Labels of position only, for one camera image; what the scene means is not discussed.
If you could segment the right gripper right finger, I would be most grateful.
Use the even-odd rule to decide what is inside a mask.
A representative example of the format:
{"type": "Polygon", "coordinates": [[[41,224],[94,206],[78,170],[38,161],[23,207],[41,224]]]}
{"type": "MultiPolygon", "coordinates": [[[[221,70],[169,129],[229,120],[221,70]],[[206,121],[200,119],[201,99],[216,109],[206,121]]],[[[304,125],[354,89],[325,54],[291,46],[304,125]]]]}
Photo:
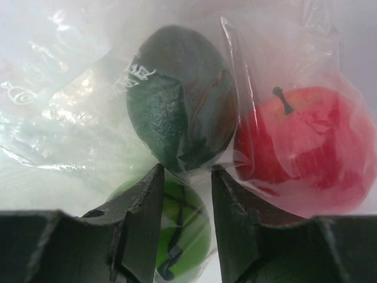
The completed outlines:
{"type": "Polygon", "coordinates": [[[376,216],[300,218],[211,173],[223,282],[375,282],[376,216]]]}

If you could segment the clear zip top bag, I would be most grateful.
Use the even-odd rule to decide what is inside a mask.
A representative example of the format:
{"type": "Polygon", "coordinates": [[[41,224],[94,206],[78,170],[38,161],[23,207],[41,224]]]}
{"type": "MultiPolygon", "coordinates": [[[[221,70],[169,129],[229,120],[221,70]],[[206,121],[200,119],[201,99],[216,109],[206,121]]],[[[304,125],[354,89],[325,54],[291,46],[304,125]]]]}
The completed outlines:
{"type": "MultiPolygon", "coordinates": [[[[242,118],[272,99],[275,87],[333,89],[376,125],[363,95],[340,70],[337,6],[338,1],[2,1],[1,212],[60,210],[82,217],[162,165],[128,114],[126,93],[137,83],[132,62],[158,29],[192,29],[223,56],[238,105],[233,137],[214,164],[181,173],[162,165],[165,180],[190,186],[209,213],[204,271],[213,255],[219,259],[211,173],[221,166],[261,198],[236,173],[234,141],[242,118]]],[[[376,180],[350,212],[295,216],[346,215],[376,216],[376,180]]]]}

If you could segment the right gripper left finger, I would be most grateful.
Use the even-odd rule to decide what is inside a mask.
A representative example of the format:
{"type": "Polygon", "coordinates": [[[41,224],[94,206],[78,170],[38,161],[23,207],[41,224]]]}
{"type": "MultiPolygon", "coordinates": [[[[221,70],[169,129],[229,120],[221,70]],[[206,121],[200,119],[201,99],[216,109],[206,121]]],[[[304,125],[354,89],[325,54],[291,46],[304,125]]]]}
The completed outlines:
{"type": "Polygon", "coordinates": [[[82,217],[1,212],[2,282],[152,282],[164,167],[82,217]]]}

